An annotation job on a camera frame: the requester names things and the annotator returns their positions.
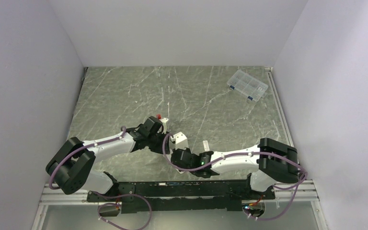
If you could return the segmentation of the white battery cover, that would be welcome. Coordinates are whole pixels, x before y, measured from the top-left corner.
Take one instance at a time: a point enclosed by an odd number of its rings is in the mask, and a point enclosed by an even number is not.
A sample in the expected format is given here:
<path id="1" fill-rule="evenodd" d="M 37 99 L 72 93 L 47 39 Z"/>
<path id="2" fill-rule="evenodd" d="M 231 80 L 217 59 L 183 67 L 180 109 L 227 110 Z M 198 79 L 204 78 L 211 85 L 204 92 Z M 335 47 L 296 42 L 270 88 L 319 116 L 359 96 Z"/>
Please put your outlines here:
<path id="1" fill-rule="evenodd" d="M 204 151 L 210 151 L 208 141 L 207 140 L 203 140 L 202 143 L 203 143 Z"/>

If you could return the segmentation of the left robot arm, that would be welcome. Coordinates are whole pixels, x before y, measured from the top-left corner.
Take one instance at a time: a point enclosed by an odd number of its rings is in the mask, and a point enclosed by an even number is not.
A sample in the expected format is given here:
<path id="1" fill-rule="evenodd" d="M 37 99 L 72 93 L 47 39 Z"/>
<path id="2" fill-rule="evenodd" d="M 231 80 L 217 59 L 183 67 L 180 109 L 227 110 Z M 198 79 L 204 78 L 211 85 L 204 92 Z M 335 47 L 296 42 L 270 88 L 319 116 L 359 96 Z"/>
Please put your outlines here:
<path id="1" fill-rule="evenodd" d="M 80 189 L 98 193 L 104 200 L 113 201 L 119 194 L 119 182 L 108 172 L 92 167 L 119 154 L 148 148 L 161 154 L 165 147 L 168 118 L 150 116 L 137 127 L 121 127 L 121 132 L 96 140 L 81 141 L 69 138 L 46 166 L 50 176 L 49 188 L 70 195 Z"/>

